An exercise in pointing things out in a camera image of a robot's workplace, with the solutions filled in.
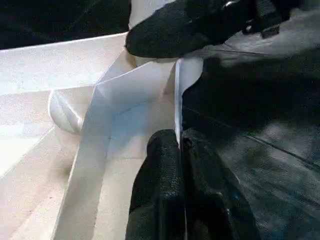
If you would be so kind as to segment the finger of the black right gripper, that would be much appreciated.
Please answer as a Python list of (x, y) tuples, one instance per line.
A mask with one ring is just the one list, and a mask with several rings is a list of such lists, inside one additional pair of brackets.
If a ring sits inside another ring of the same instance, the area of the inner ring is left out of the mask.
[(223, 44), (247, 20), (246, 0), (176, 0), (134, 26), (125, 47), (136, 57), (177, 58), (207, 45)]

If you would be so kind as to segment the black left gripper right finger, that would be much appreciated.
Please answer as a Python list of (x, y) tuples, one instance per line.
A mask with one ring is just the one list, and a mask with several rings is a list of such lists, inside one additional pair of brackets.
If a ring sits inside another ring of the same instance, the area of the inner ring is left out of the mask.
[(181, 135), (187, 237), (190, 240), (259, 240), (250, 204), (237, 177), (202, 133)]

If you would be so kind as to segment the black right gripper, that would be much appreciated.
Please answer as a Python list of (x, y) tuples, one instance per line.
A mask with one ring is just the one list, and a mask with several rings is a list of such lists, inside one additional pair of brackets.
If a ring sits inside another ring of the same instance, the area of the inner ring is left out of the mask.
[(280, 33), (280, 25), (290, 19), (291, 10), (282, 0), (234, 0), (222, 7), (220, 16), (224, 36), (242, 32), (269, 38)]

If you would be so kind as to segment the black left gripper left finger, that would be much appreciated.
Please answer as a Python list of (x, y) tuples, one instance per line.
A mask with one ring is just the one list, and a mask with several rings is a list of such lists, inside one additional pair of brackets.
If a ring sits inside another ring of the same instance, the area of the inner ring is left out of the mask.
[(172, 129), (155, 132), (132, 186), (125, 239), (183, 240), (185, 186), (180, 149)]

